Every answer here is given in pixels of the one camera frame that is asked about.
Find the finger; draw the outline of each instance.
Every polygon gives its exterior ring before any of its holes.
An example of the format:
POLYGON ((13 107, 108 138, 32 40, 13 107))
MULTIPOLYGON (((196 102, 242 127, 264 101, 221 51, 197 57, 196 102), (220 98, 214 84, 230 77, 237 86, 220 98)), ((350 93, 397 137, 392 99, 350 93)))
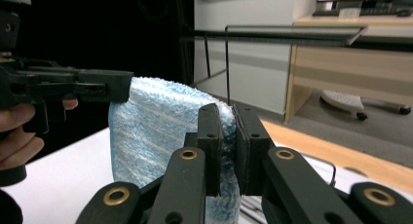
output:
POLYGON ((0 162, 0 170, 15 168, 26 164, 31 158, 42 150, 45 143, 39 137, 32 137, 15 154, 0 162))
POLYGON ((78 104, 79 104, 79 101, 77 99, 63 101, 63 107, 66 110, 74 109, 76 108, 76 106, 78 106, 78 104))
POLYGON ((20 104, 7 110, 0 110, 0 132, 13 130, 27 123, 35 112, 31 104, 20 104))
POLYGON ((22 148, 35 133, 26 133, 22 127, 16 128, 4 140, 0 141, 0 161, 5 160, 22 148))

